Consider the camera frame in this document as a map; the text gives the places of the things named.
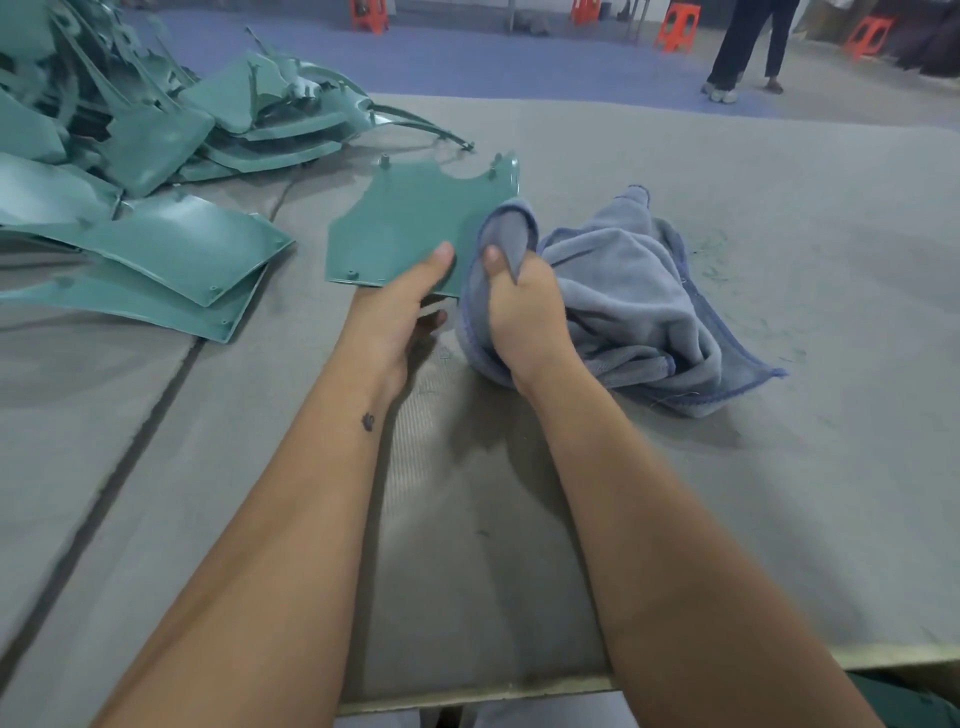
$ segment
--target microfiber towel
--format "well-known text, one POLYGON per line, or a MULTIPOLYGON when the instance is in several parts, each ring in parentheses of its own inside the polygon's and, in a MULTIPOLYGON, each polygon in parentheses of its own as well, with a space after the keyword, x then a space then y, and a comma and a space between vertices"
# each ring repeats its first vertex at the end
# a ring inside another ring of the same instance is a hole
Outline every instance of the microfiber towel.
POLYGON ((457 337, 470 364, 489 379, 514 386, 490 335, 490 286, 479 259, 488 245, 504 252, 514 280, 528 250, 550 264, 574 347, 608 389, 704 417, 772 376, 786 376, 749 354, 697 290, 683 239, 651 216, 644 187, 628 187, 577 230, 539 238, 522 200, 498 207, 478 233, 457 337))

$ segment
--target pants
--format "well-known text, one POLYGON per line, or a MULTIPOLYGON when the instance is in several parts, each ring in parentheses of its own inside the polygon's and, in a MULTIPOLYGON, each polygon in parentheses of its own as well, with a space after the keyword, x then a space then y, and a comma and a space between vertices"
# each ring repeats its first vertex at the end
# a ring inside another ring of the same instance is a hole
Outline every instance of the pants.
POLYGON ((770 52, 767 54, 767 77, 777 76, 786 53, 790 24, 800 0, 736 0, 730 27, 720 45, 713 70, 707 80, 723 91, 736 86, 737 76, 747 68, 756 39, 767 18, 773 16, 770 52))

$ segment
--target forearm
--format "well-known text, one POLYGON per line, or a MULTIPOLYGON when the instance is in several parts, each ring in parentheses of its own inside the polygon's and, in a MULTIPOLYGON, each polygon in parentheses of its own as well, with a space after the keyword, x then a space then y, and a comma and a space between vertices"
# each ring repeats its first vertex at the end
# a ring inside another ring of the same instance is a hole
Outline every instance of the forearm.
POLYGON ((530 399, 640 725, 879 726, 785 596, 583 367, 545 372, 530 399))
POLYGON ((386 407, 331 359, 95 725, 332 721, 386 407))

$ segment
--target hand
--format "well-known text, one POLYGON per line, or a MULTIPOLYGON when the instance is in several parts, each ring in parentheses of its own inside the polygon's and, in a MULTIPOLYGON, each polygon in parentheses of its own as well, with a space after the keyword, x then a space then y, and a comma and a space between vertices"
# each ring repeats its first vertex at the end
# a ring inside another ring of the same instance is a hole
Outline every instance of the hand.
POLYGON ((441 243, 427 258, 383 288, 358 288, 334 358, 370 373, 375 395, 390 404, 407 381, 407 354, 416 338, 446 321, 446 311, 420 316, 434 303, 427 295, 453 263, 453 246, 441 243))
POLYGON ((529 251, 516 283, 499 248, 488 246, 483 264, 490 279, 490 331, 493 347, 510 367, 524 397, 549 367, 575 363, 580 357, 566 329, 566 310, 553 269, 529 251))

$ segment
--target right hand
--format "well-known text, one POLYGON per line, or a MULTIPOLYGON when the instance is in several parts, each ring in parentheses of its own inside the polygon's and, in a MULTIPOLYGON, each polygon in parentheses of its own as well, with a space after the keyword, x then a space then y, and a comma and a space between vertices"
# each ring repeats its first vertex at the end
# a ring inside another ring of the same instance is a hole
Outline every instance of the right hand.
POLYGON ((516 283, 507 260, 494 245, 483 252, 490 279, 490 331, 493 347, 510 367, 524 397, 546 369, 580 363, 566 329, 566 311, 553 269, 527 251, 516 283))

